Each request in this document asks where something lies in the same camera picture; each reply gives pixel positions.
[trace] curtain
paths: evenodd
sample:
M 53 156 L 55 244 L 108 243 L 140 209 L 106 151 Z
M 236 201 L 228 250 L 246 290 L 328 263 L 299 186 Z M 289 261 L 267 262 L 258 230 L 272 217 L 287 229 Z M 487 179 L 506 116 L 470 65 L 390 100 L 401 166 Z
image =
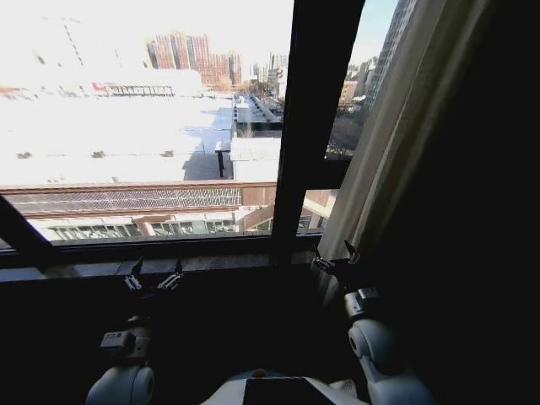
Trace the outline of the curtain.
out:
M 418 0 L 386 72 L 318 248 L 366 253 L 406 189 L 496 3 Z

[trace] building facade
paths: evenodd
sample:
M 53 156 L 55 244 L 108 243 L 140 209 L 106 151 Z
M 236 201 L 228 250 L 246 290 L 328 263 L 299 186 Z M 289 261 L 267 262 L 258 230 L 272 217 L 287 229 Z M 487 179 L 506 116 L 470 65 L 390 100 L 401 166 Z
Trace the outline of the building facade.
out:
M 341 89 L 341 95 L 339 96 L 339 105 L 351 105 L 353 104 L 354 91 L 358 82 L 355 80 L 345 80 Z
M 147 48 L 152 68 L 196 70 L 209 87 L 224 81 L 233 85 L 242 82 L 241 56 L 211 53 L 206 35 L 156 35 L 147 42 Z
M 354 96 L 360 97 L 368 92 L 371 80 L 373 78 L 373 72 L 377 66 L 377 59 L 377 57 L 372 57 L 371 59 L 360 64 Z
M 275 182 L 216 181 L 149 186 L 2 189 L 3 195 L 48 240 L 193 237 L 270 231 Z M 103 203 L 104 193 L 107 203 Z M 324 228 L 336 194 L 306 192 L 299 232 Z
M 289 55 L 277 55 L 274 53 L 270 54 L 270 65 L 271 70 L 277 69 L 286 69 L 289 67 Z
M 394 53 L 396 52 L 399 41 L 402 38 L 404 30 L 407 28 L 408 21 L 413 13 L 416 0 L 399 0 L 397 2 L 394 15 L 392 16 L 390 28 L 386 33 L 384 45 L 382 47 L 379 60 L 373 72 L 370 84 L 366 84 L 367 95 L 365 101 L 365 109 L 370 111 L 373 108 L 375 99 L 381 89 L 382 80 L 386 75 L 386 71 L 392 62 Z

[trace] high-rise building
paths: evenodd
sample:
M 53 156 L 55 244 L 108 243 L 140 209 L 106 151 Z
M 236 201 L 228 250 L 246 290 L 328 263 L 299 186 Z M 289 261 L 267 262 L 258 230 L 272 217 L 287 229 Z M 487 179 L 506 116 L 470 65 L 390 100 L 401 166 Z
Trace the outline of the high-rise building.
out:
M 286 69 L 289 67 L 289 55 L 270 54 L 270 70 Z
M 240 55 L 217 55 L 210 53 L 206 35 L 157 35 L 147 43 L 148 56 L 156 69 L 193 69 L 201 75 L 202 83 L 215 85 L 230 81 L 240 84 Z
M 256 79 L 261 83 L 266 83 L 268 81 L 268 65 L 257 66 Z
M 373 79 L 373 72 L 375 71 L 376 66 L 377 57 L 372 57 L 371 59 L 368 59 L 360 64 L 360 68 L 356 76 L 357 85 L 356 90 L 354 91 L 355 96 L 360 97 L 369 91 L 371 81 Z
M 233 86 L 242 84 L 242 58 L 240 55 L 229 55 L 229 78 Z
M 367 89 L 365 109 L 367 111 L 370 111 L 375 103 L 375 99 L 381 89 L 382 80 L 392 62 L 397 45 L 402 38 L 403 31 L 407 28 L 408 21 L 413 13 L 415 5 L 416 0 L 399 0 L 397 2 L 394 15 L 391 18 L 390 28 L 386 33 L 385 43 L 382 47 L 381 54 L 379 55 L 373 77 L 370 80 L 370 86 L 365 86 Z

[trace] bare tree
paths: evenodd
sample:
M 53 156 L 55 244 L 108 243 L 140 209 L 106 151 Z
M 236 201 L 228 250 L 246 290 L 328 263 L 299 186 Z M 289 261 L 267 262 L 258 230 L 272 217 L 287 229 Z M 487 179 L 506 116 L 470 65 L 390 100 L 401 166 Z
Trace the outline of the bare tree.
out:
M 230 82 L 230 79 L 223 76 L 222 78 L 219 79 L 218 83 L 215 86 L 215 89 L 217 91 L 231 91 L 232 87 L 233 86 L 232 86 L 232 83 Z
M 249 80 L 245 80 L 239 87 L 238 92 L 239 93 L 250 93 L 251 92 L 251 83 Z
M 356 149 L 362 127 L 353 119 L 340 116 L 336 118 L 330 135 L 328 147 L 336 154 L 350 154 Z

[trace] glass window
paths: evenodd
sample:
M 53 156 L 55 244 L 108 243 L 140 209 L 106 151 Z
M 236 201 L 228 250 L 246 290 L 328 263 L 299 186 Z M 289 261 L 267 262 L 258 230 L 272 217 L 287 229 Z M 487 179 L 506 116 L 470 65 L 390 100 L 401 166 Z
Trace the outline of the glass window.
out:
M 339 190 L 307 190 L 302 215 L 298 223 L 298 232 L 324 229 L 327 226 L 338 193 Z
M 366 0 L 327 147 L 351 159 L 416 0 Z
M 0 194 L 73 243 L 268 221 L 294 0 L 126 5 L 3 10 Z
M 272 230 L 273 219 L 264 221 L 262 224 L 256 226 L 256 230 Z

